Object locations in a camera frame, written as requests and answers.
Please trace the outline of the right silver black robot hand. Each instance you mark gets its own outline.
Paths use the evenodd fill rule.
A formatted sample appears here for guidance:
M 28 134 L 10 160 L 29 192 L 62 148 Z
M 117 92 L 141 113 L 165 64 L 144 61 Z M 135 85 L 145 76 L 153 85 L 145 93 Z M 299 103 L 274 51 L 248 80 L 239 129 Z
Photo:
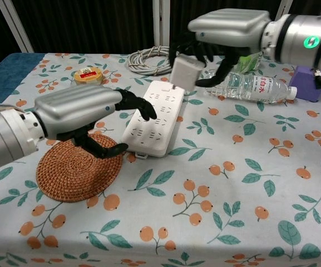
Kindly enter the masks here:
M 202 63 L 212 62 L 214 56 L 224 56 L 212 78 L 196 81 L 198 87 L 214 87 L 225 80 L 241 56 L 260 52 L 269 22 L 269 12 L 263 10 L 224 8 L 203 14 L 190 21 L 187 31 L 171 41 L 169 63 L 173 66 L 180 53 L 195 56 Z

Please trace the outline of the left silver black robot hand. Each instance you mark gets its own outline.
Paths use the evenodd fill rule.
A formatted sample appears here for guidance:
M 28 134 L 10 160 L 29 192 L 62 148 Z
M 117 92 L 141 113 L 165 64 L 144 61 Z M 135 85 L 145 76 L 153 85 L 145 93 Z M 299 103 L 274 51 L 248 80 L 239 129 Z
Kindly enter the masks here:
M 72 140 L 75 146 L 94 157 L 106 159 L 122 154 L 128 145 L 102 147 L 88 135 L 89 130 L 114 111 L 134 109 L 139 110 L 145 121 L 157 119 L 152 104 L 128 90 L 85 84 L 36 98 L 33 113 L 46 138 L 63 142 Z

